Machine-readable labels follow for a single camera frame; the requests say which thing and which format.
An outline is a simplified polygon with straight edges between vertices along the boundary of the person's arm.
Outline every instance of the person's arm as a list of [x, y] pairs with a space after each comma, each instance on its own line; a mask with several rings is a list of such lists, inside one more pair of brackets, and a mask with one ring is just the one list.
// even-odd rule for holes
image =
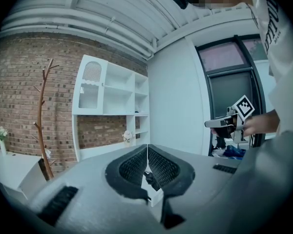
[[263, 115], [253, 116], [245, 122], [244, 136], [275, 133], [279, 123], [280, 119], [275, 110]]

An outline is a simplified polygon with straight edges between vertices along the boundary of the white table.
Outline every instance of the white table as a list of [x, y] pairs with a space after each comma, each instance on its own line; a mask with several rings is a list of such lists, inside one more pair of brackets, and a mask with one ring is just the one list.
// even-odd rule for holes
[[0, 188], [21, 203], [26, 203], [36, 191], [46, 184], [39, 167], [40, 156], [0, 152]]

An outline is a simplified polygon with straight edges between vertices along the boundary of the vase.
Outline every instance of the vase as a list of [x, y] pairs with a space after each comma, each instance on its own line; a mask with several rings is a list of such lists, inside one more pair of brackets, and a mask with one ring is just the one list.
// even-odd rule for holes
[[6, 156], [6, 148], [5, 148], [4, 141], [2, 140], [0, 140], [0, 149], [1, 149], [2, 155]]
[[131, 142], [125, 141], [125, 147], [131, 147]]

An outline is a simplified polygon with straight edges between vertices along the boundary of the door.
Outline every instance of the door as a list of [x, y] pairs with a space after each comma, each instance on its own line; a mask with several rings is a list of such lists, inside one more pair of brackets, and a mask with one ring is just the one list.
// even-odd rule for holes
[[108, 61], [84, 55], [73, 96], [74, 115], [102, 115]]

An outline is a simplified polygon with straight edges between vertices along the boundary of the white t-shirt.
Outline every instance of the white t-shirt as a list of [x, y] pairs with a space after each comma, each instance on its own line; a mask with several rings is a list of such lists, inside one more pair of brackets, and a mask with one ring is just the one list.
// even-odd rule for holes
[[277, 82], [269, 99], [280, 118], [279, 132], [293, 131], [293, 25], [275, 0], [253, 0], [252, 11]]

